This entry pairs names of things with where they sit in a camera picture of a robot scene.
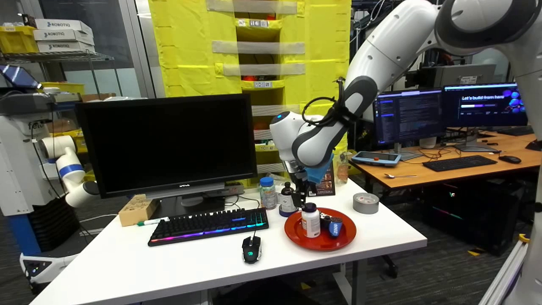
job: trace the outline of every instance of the black keyboard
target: black keyboard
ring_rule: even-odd
[[[445,171],[460,168],[469,168],[482,165],[495,164],[497,161],[482,157],[479,155],[468,156],[463,158],[453,158],[446,160],[437,160],[432,162],[423,162],[423,166],[434,171]]]
[[[159,246],[269,228],[265,208],[234,209],[161,220],[148,245]]]
[[[509,135],[509,136],[524,136],[524,135],[530,135],[534,133],[533,128],[531,126],[510,127],[510,128],[501,129],[497,132],[500,134]]]

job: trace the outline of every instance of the white robotic arm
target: white robotic arm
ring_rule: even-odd
[[[300,115],[284,112],[270,125],[273,141],[297,192],[306,167],[321,167],[347,131],[377,95],[399,78],[423,51],[440,47],[468,55],[494,47],[509,59],[529,121],[542,139],[542,0],[446,0],[441,7],[426,0],[405,0],[366,38],[352,60],[343,101],[349,113],[330,110],[326,124],[309,126]],[[542,176],[531,242],[522,276],[506,304],[530,305],[542,300]]]
[[[46,137],[38,141],[38,146],[46,158],[59,157],[56,160],[56,167],[67,188],[65,198],[67,204],[77,208],[99,198],[98,185],[95,181],[81,183],[85,171],[77,158],[72,137]]]

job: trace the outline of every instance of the red plate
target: red plate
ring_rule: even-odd
[[[337,238],[331,238],[329,232],[321,231],[320,236],[316,238],[307,238],[303,234],[301,225],[301,211],[290,215],[284,223],[284,231],[286,235],[296,244],[306,249],[317,251],[333,251],[345,247],[356,237],[356,225],[345,214],[329,208],[318,208],[322,213],[328,214],[331,217],[341,217],[343,219],[343,227],[340,230]]]

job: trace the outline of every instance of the duct tape roll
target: duct tape roll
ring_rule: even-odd
[[[369,193],[358,193],[354,195],[354,209],[362,214],[375,214],[378,212],[379,198]]]

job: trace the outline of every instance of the gray carpet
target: gray carpet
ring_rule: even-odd
[[[117,213],[126,202],[123,198],[102,200],[77,210],[77,214],[79,219],[87,219]],[[397,279],[383,273],[382,259],[370,259],[367,305],[478,304],[511,249],[501,257],[474,257],[467,252],[472,245],[422,223],[416,207],[403,204],[391,208],[428,238],[428,246],[391,255],[399,267]],[[33,296],[18,265],[20,253],[5,217],[0,217],[0,236],[5,236],[0,243],[0,304],[28,304]],[[308,270],[281,278],[321,305],[346,304],[331,276],[334,269]],[[347,265],[347,278],[351,278],[351,264]],[[310,282],[313,287],[301,290],[300,282]]]

